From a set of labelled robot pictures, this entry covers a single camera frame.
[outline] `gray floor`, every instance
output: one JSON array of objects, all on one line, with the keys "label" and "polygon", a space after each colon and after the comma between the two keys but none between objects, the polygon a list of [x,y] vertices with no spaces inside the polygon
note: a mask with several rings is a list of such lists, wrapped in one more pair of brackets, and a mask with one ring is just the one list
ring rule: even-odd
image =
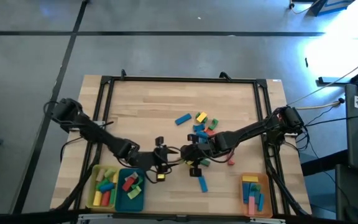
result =
[{"label": "gray floor", "polygon": [[[0,30],[72,30],[81,1],[0,1]],[[59,98],[77,98],[84,75],[281,79],[287,101],[315,89],[319,76],[338,77],[358,65],[358,1],[347,11],[314,17],[288,12],[286,1],[93,1],[80,30],[327,32],[322,37],[78,36]],[[298,5],[297,10],[307,7]],[[8,212],[32,152],[69,36],[0,36],[0,213]],[[320,105],[343,97],[330,87],[296,106]],[[302,111],[305,121],[322,110]],[[340,118],[344,106],[322,119]],[[345,149],[345,122],[310,128],[319,157]],[[46,211],[59,169],[59,150],[67,135],[50,125],[25,212]],[[308,149],[301,160],[314,159]],[[333,217],[334,184],[326,174],[306,178],[313,213]]]}]

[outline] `orange block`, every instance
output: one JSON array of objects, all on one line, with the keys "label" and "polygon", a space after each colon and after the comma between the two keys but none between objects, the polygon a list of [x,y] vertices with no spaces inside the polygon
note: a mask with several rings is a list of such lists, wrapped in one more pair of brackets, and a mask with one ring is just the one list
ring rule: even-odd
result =
[{"label": "orange block", "polygon": [[248,215],[255,215],[255,197],[253,196],[248,199]]}]

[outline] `black metal frame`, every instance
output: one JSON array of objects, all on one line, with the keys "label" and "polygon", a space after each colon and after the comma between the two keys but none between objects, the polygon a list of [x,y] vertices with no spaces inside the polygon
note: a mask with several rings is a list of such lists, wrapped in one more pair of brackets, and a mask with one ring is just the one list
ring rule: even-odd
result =
[{"label": "black metal frame", "polygon": [[[112,94],[113,94],[112,90],[114,88],[114,82],[115,81],[126,81],[126,82],[127,81],[142,81],[142,82],[201,82],[201,83],[244,83],[244,84],[252,84],[253,87],[254,87],[254,95],[255,95],[255,103],[256,103],[256,110],[257,110],[257,114],[258,114],[258,120],[263,119],[262,106],[261,106],[260,96],[259,96],[259,87],[262,88],[262,91],[264,93],[264,101],[265,101],[267,114],[271,113],[269,92],[267,91],[267,82],[266,82],[266,80],[232,79],[229,75],[227,75],[224,72],[221,72],[219,77],[220,78],[128,77],[126,72],[125,72],[125,70],[121,70],[121,76],[120,77],[114,77],[114,76],[111,76],[111,77],[103,76],[102,77],[101,83],[100,83],[100,86],[99,86],[99,92],[98,92],[98,97],[97,97],[97,100],[96,100],[93,119],[97,120],[97,118],[98,118],[98,114],[99,114],[100,106],[101,106],[101,99],[103,97],[104,87],[108,82],[109,83],[109,90],[108,90],[108,95],[107,95],[107,99],[106,99],[106,106],[104,108],[104,113],[103,113],[103,118],[102,118],[103,121],[108,122],[107,118],[108,118],[108,114],[109,114],[109,109],[110,109],[110,104],[111,104],[111,99],[112,99]],[[98,157],[98,161],[99,161],[99,158],[100,158],[101,147],[102,147],[102,145],[98,144],[98,146],[96,148],[96,155],[95,156]],[[264,159],[270,159],[271,156],[269,155],[269,149],[267,147],[266,140],[264,138],[262,138],[262,147],[263,147],[263,150],[264,150]],[[84,160],[83,160],[83,166],[82,166],[80,178],[84,176],[86,168],[88,167],[88,164],[90,162],[91,150],[92,150],[92,144],[88,143],[87,146],[86,146],[85,157],[84,157]],[[277,174],[284,181],[280,155],[279,155],[278,151],[274,151],[274,153],[275,153],[274,159],[275,159],[275,163],[276,163]],[[276,214],[278,214],[278,212],[277,212],[277,210],[278,210],[278,208],[277,208],[277,199],[275,197],[275,188],[274,188],[273,180],[272,180],[272,178],[270,176],[269,176],[269,184],[270,184],[269,187],[270,187],[270,194],[271,194],[271,200],[272,200],[272,210],[273,210],[273,214],[276,215]],[[289,204],[285,200],[284,197],[282,197],[282,199],[283,199],[282,202],[283,202],[284,214],[289,215],[290,214]],[[79,196],[75,200],[74,209],[79,209],[80,208],[80,201],[81,201],[81,194],[79,194]],[[179,222],[186,222],[186,221],[193,220],[191,217],[196,217],[197,220],[203,219],[203,218],[204,218],[204,220],[209,220],[211,217],[213,217],[214,220],[216,220],[216,217],[218,217],[222,221],[247,221],[247,220],[249,220],[249,218],[244,217],[244,216],[223,216],[223,215],[222,216],[211,216],[211,215],[161,215],[161,214],[141,214],[141,213],[136,213],[136,214],[114,213],[113,216],[114,216],[114,218],[152,218],[152,219],[155,219],[155,220],[174,220],[174,221],[179,221]]]}]

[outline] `wooden tabletop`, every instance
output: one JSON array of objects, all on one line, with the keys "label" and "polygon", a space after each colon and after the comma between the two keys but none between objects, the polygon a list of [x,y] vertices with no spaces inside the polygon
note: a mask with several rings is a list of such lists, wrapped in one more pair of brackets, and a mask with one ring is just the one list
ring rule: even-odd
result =
[{"label": "wooden tabletop", "polygon": [[[90,117],[94,112],[100,79],[99,75],[86,75],[78,98],[84,112]],[[267,83],[272,109],[286,105],[281,81],[267,80]],[[107,89],[103,95],[100,118]],[[260,97],[264,109],[262,90]],[[207,112],[209,119],[219,120],[216,132],[234,131],[258,120],[253,86],[250,84],[116,81],[108,116],[108,122],[114,121],[114,124],[106,129],[117,137],[136,142],[141,151],[152,151],[154,139],[158,136],[163,136],[168,146],[181,147],[189,144],[186,137],[192,133],[195,122],[192,119],[177,126],[174,121],[187,113],[194,117],[199,111]],[[70,133],[68,140],[77,137],[78,133]],[[293,138],[287,137],[287,141],[295,144]],[[65,148],[51,208],[59,206],[77,184],[85,147],[86,141],[80,140]],[[298,153],[290,146],[282,145],[280,155],[287,188],[302,208],[311,213]],[[201,192],[198,179],[189,176],[186,164],[174,167],[165,182],[146,182],[142,213],[242,215],[239,193],[241,173],[265,173],[260,137],[240,143],[233,158],[236,162],[234,166],[212,162],[209,167],[202,167],[208,193]],[[106,146],[103,146],[100,164],[121,167]],[[85,208],[88,191],[89,182],[84,187],[81,208]],[[278,211],[283,213],[281,195],[276,185],[275,192]]]}]

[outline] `black cable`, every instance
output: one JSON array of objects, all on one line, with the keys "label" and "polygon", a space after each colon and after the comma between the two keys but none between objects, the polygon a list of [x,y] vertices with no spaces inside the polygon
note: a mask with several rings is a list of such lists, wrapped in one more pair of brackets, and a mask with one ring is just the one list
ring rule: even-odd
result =
[{"label": "black cable", "polygon": [[308,124],[312,123],[312,122],[315,121],[317,118],[321,117],[323,114],[328,113],[329,111],[331,111],[331,110],[332,110],[334,107],[336,107],[336,106],[337,106],[337,105],[332,106],[330,109],[328,109],[328,110],[322,112],[319,116],[315,117],[314,119],[312,119],[311,121],[309,121],[309,123],[305,124],[305,126],[307,126]]},{"label": "black cable", "polygon": [[[311,150],[313,151],[314,155],[317,157],[317,159],[319,159],[319,157],[317,156],[316,151],[314,151],[313,145],[311,144],[310,141],[309,141],[309,144],[310,144],[310,148],[311,148]],[[325,174],[327,174],[327,175],[329,176],[329,178],[334,182],[335,187],[337,187],[337,188],[342,192],[343,196],[345,196],[345,198],[346,198],[346,200],[347,200],[347,204],[348,204],[348,205],[351,205],[349,198],[348,198],[347,195],[345,194],[345,191],[343,191],[342,188],[340,188],[340,187],[337,185],[336,181],[333,179],[333,177],[331,177],[331,175],[329,175],[326,171],[323,171],[323,172],[324,172]]]},{"label": "black cable", "polygon": [[332,121],[340,121],[340,120],[344,120],[344,119],[348,120],[348,119],[353,119],[353,118],[358,118],[358,116],[351,116],[351,117],[347,117],[347,118],[338,118],[338,119],[332,119],[332,120],[327,120],[327,121],[320,121],[320,122],[317,122],[314,124],[308,124],[308,125],[306,125],[306,127],[314,126],[317,124],[328,123],[328,122],[332,122]]}]

